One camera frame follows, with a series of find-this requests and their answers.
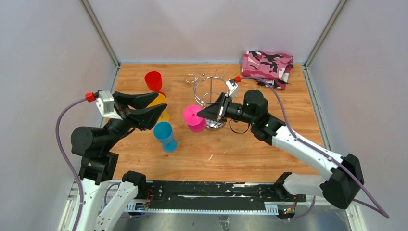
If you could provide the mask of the pink plastic wine glass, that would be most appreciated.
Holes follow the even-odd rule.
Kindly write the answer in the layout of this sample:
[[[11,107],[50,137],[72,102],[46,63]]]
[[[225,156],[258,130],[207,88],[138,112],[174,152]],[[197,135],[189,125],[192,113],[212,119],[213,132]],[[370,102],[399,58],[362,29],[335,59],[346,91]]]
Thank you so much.
[[[188,105],[182,113],[184,122],[187,124],[190,131],[199,133],[205,130],[206,120],[198,116],[201,107],[195,104]]]

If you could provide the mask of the chrome wine glass rack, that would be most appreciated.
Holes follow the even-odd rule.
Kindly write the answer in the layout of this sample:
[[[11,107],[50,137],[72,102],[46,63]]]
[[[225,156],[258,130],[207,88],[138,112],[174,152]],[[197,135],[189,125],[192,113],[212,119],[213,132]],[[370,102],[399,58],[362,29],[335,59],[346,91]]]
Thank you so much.
[[[219,69],[216,69],[212,75],[207,76],[205,73],[196,75],[194,73],[187,74],[185,81],[188,84],[192,84],[192,90],[194,94],[194,99],[196,104],[199,105],[202,109],[208,107],[210,104],[214,103],[215,100],[220,95],[220,92],[213,90],[214,81],[218,80],[222,83],[225,83],[226,72],[223,72],[223,75],[218,75],[217,72]],[[202,86],[205,82],[208,82],[209,89],[202,96],[198,94],[198,88]]]

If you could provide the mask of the blue plastic wine glass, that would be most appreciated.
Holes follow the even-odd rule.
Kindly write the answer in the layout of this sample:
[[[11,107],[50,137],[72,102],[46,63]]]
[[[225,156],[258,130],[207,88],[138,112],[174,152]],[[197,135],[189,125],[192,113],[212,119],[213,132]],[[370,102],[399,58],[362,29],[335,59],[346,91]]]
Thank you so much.
[[[174,131],[170,123],[157,123],[153,129],[153,134],[161,143],[162,149],[165,152],[172,153],[177,149],[178,143],[174,138]]]

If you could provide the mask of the red plastic wine glass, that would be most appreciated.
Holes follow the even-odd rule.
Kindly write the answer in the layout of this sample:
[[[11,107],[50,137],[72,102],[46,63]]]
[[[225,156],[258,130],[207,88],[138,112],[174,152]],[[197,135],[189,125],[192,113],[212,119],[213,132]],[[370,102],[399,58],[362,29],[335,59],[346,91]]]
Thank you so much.
[[[165,93],[161,91],[163,86],[162,75],[158,71],[150,71],[144,77],[147,87],[153,91],[166,96]]]

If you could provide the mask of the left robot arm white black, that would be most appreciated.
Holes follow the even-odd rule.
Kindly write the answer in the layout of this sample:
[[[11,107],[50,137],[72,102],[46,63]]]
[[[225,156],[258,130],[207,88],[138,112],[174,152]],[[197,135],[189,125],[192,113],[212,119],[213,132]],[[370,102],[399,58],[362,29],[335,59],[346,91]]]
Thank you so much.
[[[78,127],[71,134],[71,152],[81,157],[81,167],[73,173],[78,194],[68,225],[70,231],[110,231],[133,199],[153,199],[146,176],[128,171],[115,195],[101,208],[118,161],[112,148],[135,130],[151,130],[156,125],[167,106],[153,105],[158,96],[157,92],[132,95],[99,90],[78,100],[95,102],[107,123],[102,127]]]

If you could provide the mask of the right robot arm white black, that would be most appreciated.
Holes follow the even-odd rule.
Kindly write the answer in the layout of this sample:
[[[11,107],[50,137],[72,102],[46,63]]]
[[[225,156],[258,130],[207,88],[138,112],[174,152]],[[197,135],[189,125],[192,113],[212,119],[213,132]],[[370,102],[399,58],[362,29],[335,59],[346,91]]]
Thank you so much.
[[[275,182],[275,195],[281,201],[304,194],[323,197],[336,208],[347,209],[364,184],[360,161],[355,155],[331,152],[291,130],[268,112],[268,101],[259,90],[247,91],[242,104],[232,102],[223,93],[197,115],[217,122],[229,118],[247,123],[258,140],[287,151],[319,173],[319,176],[283,173]]]

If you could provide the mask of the pink camouflage cloth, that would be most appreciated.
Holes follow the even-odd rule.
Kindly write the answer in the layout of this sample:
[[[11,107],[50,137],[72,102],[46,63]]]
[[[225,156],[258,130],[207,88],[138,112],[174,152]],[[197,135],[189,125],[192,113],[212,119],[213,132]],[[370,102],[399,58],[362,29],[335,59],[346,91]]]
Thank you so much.
[[[284,90],[293,68],[293,56],[290,54],[271,51],[245,51],[241,74],[244,77],[262,78],[274,88]]]

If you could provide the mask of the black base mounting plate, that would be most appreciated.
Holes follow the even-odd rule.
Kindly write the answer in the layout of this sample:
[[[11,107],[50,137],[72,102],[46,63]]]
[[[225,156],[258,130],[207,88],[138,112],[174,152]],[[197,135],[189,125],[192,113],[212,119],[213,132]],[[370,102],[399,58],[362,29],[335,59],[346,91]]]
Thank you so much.
[[[134,199],[151,211],[266,212],[267,204],[294,205],[305,195],[284,195],[273,183],[222,181],[164,181],[146,183]]]

